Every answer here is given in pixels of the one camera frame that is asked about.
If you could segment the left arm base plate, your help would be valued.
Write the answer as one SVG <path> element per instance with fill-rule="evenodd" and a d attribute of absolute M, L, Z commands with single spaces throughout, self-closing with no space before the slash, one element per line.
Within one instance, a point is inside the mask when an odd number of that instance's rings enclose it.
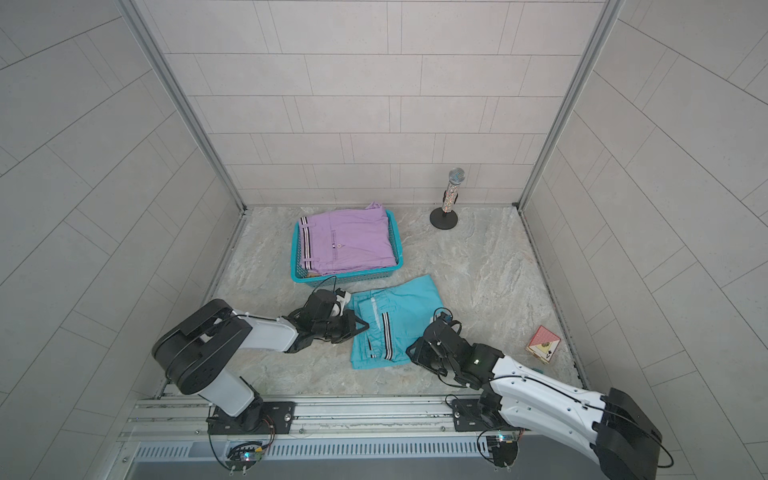
<path fill-rule="evenodd" d="M 216 407 L 207 418 L 210 435 L 288 434 L 297 404 L 290 401 L 263 402 L 256 400 L 239 416 L 231 417 Z"/>

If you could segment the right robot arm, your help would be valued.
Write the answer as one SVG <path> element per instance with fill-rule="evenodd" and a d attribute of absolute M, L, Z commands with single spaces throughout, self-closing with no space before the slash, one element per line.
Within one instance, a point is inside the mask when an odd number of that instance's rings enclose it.
<path fill-rule="evenodd" d="M 458 385 L 479 391 L 451 408 L 481 436 L 494 434 L 482 457 L 514 463 L 518 435 L 544 435 L 595 462 L 609 479 L 653 479 L 665 453 L 663 436 L 627 393 L 584 390 L 532 370 L 486 344 L 471 344 L 456 321 L 435 321 L 407 349 L 410 360 Z"/>

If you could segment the teal pants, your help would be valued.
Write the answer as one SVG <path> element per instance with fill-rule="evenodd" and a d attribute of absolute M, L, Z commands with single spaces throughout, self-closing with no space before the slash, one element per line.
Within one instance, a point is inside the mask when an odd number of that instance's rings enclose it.
<path fill-rule="evenodd" d="M 368 324 L 353 338 L 350 362 L 355 370 L 408 364 L 407 349 L 424 333 L 443 306 L 429 275 L 402 285 L 354 293 L 350 307 Z"/>

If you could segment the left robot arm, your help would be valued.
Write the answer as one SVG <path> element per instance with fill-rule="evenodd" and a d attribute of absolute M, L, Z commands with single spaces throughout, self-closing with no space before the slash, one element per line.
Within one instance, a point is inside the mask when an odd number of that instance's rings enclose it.
<path fill-rule="evenodd" d="M 227 369 L 231 359 L 240 350 L 293 354 L 316 340 L 351 340 L 370 325 L 346 307 L 349 301 L 341 290 L 322 290 L 304 306 L 272 319 L 213 299 L 162 335 L 151 354 L 182 394 L 198 395 L 214 406 L 210 433 L 260 433 L 273 425 L 272 409 L 254 387 Z"/>

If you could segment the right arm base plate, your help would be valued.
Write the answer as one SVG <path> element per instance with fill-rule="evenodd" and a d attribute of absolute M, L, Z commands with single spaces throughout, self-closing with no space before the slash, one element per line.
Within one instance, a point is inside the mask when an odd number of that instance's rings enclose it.
<path fill-rule="evenodd" d="M 451 410 L 454 430 L 456 432 L 481 432 L 497 428 L 490 417 L 483 416 L 478 398 L 447 395 L 444 403 Z"/>

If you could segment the purple pants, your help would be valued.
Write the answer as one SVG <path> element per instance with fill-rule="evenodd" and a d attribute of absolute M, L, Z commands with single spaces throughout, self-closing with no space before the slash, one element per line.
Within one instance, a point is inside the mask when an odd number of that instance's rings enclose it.
<path fill-rule="evenodd" d="M 379 203 L 298 221 L 299 265 L 316 276 L 394 267 L 389 217 Z"/>

